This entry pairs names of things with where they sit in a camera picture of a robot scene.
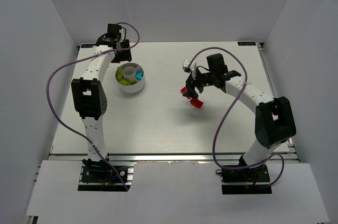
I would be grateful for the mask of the red lego long brick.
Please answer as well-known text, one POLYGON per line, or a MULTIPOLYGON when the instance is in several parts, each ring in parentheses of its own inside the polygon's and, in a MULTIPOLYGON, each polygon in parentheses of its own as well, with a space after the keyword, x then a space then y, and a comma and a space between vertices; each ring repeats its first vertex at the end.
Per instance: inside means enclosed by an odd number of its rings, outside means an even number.
POLYGON ((184 94, 184 93, 186 93, 186 92, 187 92, 187 88, 186 88, 186 87, 183 87, 183 88, 181 89, 181 93, 184 94))

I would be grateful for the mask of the red lego short brick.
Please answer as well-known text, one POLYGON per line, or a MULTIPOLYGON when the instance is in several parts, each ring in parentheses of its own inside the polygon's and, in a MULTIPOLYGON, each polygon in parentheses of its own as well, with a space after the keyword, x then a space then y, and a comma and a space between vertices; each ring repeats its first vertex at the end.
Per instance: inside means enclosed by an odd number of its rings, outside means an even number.
POLYGON ((202 101, 200 101, 198 99, 194 99, 194 98, 190 99, 190 103, 191 103, 191 105, 193 105, 196 108, 201 108, 204 104, 202 101))

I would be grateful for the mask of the light green lego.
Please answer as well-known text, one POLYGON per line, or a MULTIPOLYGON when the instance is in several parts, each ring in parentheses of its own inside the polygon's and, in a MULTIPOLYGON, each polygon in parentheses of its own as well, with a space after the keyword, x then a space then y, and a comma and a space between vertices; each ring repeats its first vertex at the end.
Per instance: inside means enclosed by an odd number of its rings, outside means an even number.
POLYGON ((118 82, 120 82, 123 78, 124 78, 123 68, 122 67, 118 67, 117 71, 116 71, 116 79, 117 79, 118 82))

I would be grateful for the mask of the cyan lego brick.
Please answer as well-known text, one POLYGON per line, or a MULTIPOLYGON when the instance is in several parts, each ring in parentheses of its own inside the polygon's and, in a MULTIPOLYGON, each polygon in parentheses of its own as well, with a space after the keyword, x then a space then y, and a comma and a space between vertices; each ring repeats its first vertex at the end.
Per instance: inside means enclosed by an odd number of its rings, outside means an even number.
POLYGON ((136 78, 138 81, 141 81, 142 78, 143 78, 143 76, 144 76, 144 73, 143 73, 143 72, 139 72, 139 73, 137 73, 137 74, 135 75, 135 78, 136 78))

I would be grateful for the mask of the purple lego brick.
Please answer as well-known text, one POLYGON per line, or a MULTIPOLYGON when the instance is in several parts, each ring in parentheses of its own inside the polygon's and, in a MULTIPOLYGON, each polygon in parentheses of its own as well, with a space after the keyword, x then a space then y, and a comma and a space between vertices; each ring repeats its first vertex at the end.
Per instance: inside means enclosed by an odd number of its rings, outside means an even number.
POLYGON ((139 64, 137 64, 137 63, 125 63, 125 64, 123 64, 123 67, 125 68, 125 67, 133 67, 133 68, 137 68, 137 67, 139 67, 139 64))

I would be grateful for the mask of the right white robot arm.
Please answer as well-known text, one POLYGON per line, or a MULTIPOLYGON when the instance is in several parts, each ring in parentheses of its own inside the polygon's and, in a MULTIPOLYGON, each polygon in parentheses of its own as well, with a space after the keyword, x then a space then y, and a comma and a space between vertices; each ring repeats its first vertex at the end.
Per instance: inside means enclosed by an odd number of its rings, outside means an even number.
POLYGON ((293 112, 286 97, 265 94, 235 70, 228 70, 220 53, 207 57, 208 67, 202 73, 195 62, 185 60, 183 70, 189 73, 181 93, 200 108, 199 94, 214 86, 240 101, 255 115, 255 141, 240 158, 239 169, 253 169, 268 160, 272 152, 296 134, 293 112))

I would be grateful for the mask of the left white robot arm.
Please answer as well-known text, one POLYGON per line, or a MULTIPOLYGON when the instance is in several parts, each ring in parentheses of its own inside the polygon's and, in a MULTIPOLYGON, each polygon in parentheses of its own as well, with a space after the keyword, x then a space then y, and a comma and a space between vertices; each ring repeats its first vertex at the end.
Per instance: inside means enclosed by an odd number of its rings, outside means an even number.
POLYGON ((75 110, 79 113, 86 130, 88 155, 82 162, 90 172, 101 176, 110 173, 108 152, 104 142, 103 115, 107 111, 107 97, 102 82, 111 63, 130 62, 132 54, 126 29, 119 24, 108 24, 107 33, 96 44, 96 57, 84 74, 71 82, 75 110))

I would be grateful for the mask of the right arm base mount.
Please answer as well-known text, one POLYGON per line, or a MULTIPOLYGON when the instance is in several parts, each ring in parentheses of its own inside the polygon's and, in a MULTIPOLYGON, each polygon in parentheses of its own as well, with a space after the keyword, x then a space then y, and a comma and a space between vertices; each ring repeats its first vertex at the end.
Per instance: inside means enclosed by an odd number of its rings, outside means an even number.
POLYGON ((270 176, 265 164, 243 170, 218 169, 223 195, 272 194, 270 176))

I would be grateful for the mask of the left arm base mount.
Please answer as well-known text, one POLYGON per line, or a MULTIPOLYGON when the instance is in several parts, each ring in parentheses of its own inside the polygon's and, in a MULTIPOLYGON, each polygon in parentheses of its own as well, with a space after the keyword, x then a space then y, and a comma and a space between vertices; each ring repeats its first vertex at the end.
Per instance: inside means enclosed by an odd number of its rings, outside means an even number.
POLYGON ((115 170, 103 160, 82 160, 78 191, 126 192, 131 186, 130 167, 117 165, 115 170))

